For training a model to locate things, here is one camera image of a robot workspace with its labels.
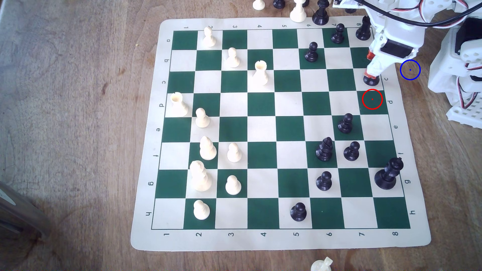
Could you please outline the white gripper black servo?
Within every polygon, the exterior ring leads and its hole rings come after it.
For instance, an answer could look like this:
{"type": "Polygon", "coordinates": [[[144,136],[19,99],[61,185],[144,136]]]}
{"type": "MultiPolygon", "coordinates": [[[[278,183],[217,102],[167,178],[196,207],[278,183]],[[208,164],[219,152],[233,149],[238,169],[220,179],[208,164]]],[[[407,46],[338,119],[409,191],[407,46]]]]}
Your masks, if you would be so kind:
{"type": "Polygon", "coordinates": [[[390,65],[416,57],[424,43],[425,27],[396,21],[371,9],[367,14],[376,34],[367,54],[371,62],[366,77],[375,78],[390,65]]]}

